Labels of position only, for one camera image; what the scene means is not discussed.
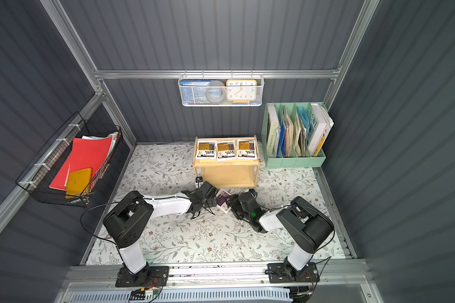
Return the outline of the purple coffee bag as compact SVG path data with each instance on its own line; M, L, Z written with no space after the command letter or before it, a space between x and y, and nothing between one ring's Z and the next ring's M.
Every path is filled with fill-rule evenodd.
M225 189L220 189L216 195L216 207L224 213L228 213L231 210L228 204L230 198L231 194L229 192Z

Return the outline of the light wooden two-tier shelf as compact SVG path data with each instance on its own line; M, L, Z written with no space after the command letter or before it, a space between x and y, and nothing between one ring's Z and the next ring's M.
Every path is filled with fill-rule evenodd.
M237 159L238 141L254 141L256 159ZM231 160L197 159L200 142L234 141L235 158ZM211 183L219 189L226 188L255 188L260 172L260 154L256 136L241 138L195 138L192 167L196 177L203 177L205 182Z

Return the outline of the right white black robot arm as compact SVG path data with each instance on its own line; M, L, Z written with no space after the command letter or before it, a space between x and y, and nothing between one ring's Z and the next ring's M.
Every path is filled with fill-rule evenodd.
M290 204L263 210L256 201L255 191L234 194L227 200L236 219L248 223L254 231L267 233L284 229L294 240L294 246L284 260L284 276L294 280L305 272L313 255L335 231L331 219L300 196Z

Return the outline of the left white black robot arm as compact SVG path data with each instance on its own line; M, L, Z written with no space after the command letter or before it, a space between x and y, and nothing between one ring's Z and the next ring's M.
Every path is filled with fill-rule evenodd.
M112 237L124 267L131 274L147 269L139 238L152 218L198 213L213 200L219 190L204 182L193 191L184 190L167 196L145 196L129 192L103 219L103 226Z

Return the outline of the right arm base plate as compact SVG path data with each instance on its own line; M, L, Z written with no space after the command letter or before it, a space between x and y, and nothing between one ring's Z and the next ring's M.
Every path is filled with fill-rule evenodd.
M301 270L295 269L287 261L283 263L269 263L265 274L269 276L272 284L283 283L316 283L320 281L317 265L313 262L307 263Z

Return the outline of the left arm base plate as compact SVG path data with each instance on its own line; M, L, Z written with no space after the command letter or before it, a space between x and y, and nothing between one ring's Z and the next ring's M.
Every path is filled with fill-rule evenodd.
M145 266L138 273L132 273L126 266L120 268L115 287L163 287L168 281L169 266Z

